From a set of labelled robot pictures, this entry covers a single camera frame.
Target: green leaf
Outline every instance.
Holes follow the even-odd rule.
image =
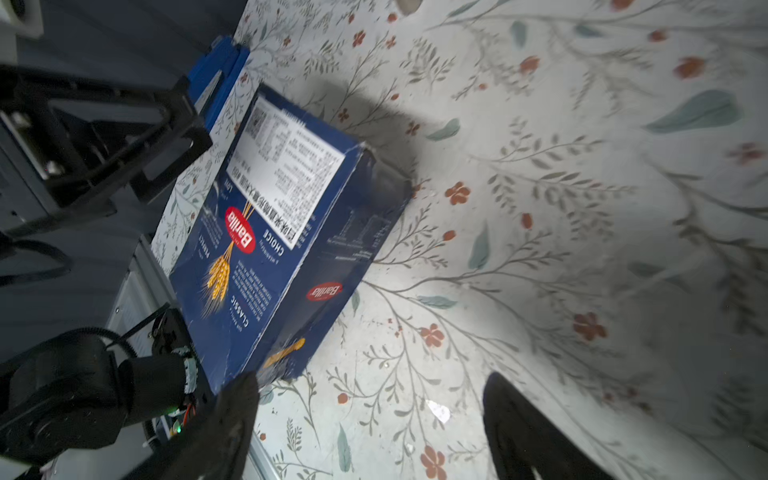
[[[427,139],[431,141],[445,140],[456,135],[459,128],[461,128],[461,125],[458,123],[458,118],[453,118],[440,130],[427,135]]]
[[[339,468],[342,472],[348,472],[352,467],[352,453],[349,450],[349,443],[346,441],[344,428],[339,425]]]
[[[416,299],[423,303],[426,306],[430,306],[432,308],[439,308],[441,310],[446,310],[454,306],[457,302],[447,299],[444,296],[417,296]]]
[[[267,390],[259,396],[259,405],[266,405],[267,403],[272,402],[274,397],[275,394],[272,389]]]
[[[491,256],[491,245],[488,242],[488,224],[486,223],[482,232],[475,238],[475,244],[472,245],[472,255],[469,257],[469,268],[480,270],[488,263],[488,257]]]
[[[352,314],[357,314],[357,307],[360,306],[360,294],[357,293],[357,290],[355,290],[355,293],[352,294]]]
[[[651,278],[652,276],[656,276],[657,274],[663,272],[665,269],[656,266],[651,265],[650,263],[645,262],[631,262],[629,265],[627,265],[627,268],[629,271],[634,273],[635,275],[639,276],[640,278]],[[680,290],[683,290],[685,293],[691,293],[690,287],[687,283],[685,283],[685,280],[679,275],[673,275],[668,276],[666,278],[661,279],[661,281],[667,282],[670,285],[675,285]]]
[[[729,91],[707,90],[686,100],[675,110],[645,125],[652,134],[670,134],[697,128],[724,127],[742,117],[736,97]]]
[[[448,14],[448,17],[455,17],[456,15],[461,15],[462,13],[466,12],[470,8],[475,6],[475,3],[479,2],[480,0],[475,0],[474,2],[465,3],[464,5],[458,7],[456,10]]]
[[[584,24],[576,25],[574,27],[574,33],[582,38],[598,38],[605,36],[601,31],[592,27],[588,27]]]
[[[509,28],[509,31],[512,33],[515,45],[519,48],[523,48],[525,46],[525,41],[528,39],[528,26],[519,20],[515,20]]]

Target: barilla logo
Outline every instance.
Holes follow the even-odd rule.
[[[256,242],[253,241],[253,229],[243,213],[235,207],[227,208],[227,231],[232,237],[232,242],[244,253],[253,253]]]
[[[341,283],[321,283],[310,289],[310,292],[306,295],[306,299],[310,302],[324,302],[325,300],[332,299],[336,296],[341,292],[341,289]]]

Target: wheat illustration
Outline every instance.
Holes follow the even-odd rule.
[[[250,202],[246,202],[243,216],[248,220],[252,213],[253,205]],[[230,259],[232,258],[232,248],[234,246],[234,241],[231,241],[224,254],[215,259],[208,269],[204,285],[206,297],[205,309],[203,311],[204,316],[209,316],[211,313],[218,311],[224,304],[224,298],[227,296],[227,289],[230,286]]]

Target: floral pattern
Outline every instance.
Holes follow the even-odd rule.
[[[498,371],[615,478],[762,478],[765,3],[394,5],[250,0],[153,242],[170,271],[261,80],[412,172],[307,371],[264,386],[280,474],[493,477]]]

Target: barilla box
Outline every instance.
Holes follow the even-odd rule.
[[[260,85],[170,274],[212,390],[298,376],[410,197],[405,173]]]

